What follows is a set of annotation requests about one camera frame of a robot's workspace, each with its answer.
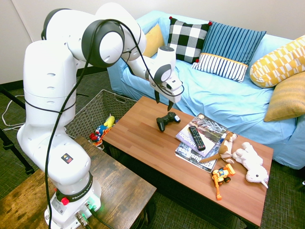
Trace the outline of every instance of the yellow patterned pillow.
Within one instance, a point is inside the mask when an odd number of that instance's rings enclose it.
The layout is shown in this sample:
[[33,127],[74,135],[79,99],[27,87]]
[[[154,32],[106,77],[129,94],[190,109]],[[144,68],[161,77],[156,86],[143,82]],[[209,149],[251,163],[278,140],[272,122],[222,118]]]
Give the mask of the yellow patterned pillow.
[[259,87],[274,87],[284,79],[305,71],[305,35],[257,60],[250,78]]
[[296,118],[305,114],[305,72],[280,82],[274,89],[265,122]]

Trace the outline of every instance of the black game controller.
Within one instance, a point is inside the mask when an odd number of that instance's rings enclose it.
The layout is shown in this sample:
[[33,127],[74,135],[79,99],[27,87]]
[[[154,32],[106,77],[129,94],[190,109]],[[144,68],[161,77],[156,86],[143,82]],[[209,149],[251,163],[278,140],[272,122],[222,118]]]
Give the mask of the black game controller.
[[169,112],[167,113],[166,116],[162,117],[162,118],[157,118],[157,124],[158,127],[160,129],[160,131],[164,131],[165,130],[165,126],[169,123],[169,122],[177,122],[179,123],[181,120],[178,117],[178,115],[175,114],[175,112]]

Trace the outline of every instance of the yellow toy truck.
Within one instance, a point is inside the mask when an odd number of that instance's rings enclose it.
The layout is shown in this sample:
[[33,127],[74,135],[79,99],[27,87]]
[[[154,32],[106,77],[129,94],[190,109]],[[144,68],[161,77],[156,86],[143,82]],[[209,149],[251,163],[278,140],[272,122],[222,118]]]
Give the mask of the yellow toy truck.
[[219,192],[219,186],[222,185],[224,182],[230,182],[231,178],[235,175],[235,171],[232,168],[231,164],[227,164],[225,167],[216,169],[212,172],[212,179],[215,183],[216,187],[216,199],[222,200],[222,197]]

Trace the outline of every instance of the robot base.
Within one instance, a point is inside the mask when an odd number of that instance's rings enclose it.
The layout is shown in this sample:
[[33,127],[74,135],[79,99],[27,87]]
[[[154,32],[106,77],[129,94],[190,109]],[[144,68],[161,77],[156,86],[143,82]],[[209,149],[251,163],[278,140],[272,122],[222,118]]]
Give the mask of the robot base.
[[[51,198],[51,229],[75,229],[80,226],[81,224],[75,217],[76,212],[80,211],[88,219],[92,214],[85,204],[89,202],[92,206],[96,206],[95,210],[97,211],[101,207],[101,193],[100,184],[93,178],[93,184],[88,193],[80,200],[71,202],[66,206],[59,202],[54,194]],[[49,224],[49,207],[44,212],[44,218],[47,224]]]

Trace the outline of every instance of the yellow pillow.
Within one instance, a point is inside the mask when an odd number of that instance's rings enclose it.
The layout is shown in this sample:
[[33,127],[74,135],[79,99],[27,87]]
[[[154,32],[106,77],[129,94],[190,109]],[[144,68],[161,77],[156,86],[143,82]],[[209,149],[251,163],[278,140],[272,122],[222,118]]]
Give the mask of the yellow pillow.
[[305,35],[257,60],[250,78],[259,87],[274,87],[284,79],[305,71]]
[[161,33],[161,28],[157,24],[146,35],[146,49],[143,56],[152,57],[158,52],[158,48],[164,46],[164,40]]
[[296,118],[305,114],[305,72],[280,82],[274,89],[265,122]]

